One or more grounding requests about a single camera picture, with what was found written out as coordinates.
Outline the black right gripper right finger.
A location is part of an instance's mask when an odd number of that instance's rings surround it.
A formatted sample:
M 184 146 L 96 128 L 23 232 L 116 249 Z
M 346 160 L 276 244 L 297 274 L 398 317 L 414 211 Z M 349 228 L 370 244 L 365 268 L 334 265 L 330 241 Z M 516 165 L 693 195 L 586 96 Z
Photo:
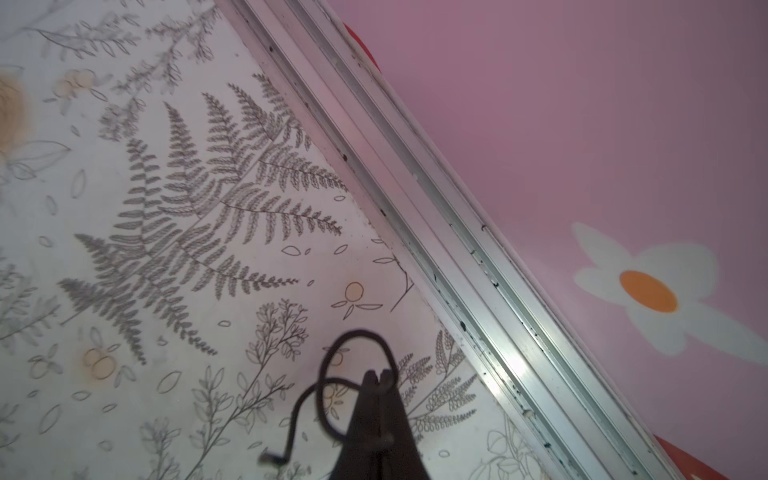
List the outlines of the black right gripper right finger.
M 384 389 L 379 400 L 380 433 L 386 440 L 386 446 L 378 453 L 377 478 L 429 480 L 397 389 L 394 373 L 391 370 L 383 370 L 379 383 Z

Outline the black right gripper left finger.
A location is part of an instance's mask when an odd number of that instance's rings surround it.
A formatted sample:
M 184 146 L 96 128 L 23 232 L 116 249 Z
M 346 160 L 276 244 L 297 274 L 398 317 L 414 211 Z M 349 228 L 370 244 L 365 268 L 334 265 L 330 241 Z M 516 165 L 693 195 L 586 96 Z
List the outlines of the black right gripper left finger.
M 374 370 L 365 373 L 342 450 L 331 480 L 374 480 L 380 473 L 378 454 L 372 445 L 379 437 L 378 378 Z

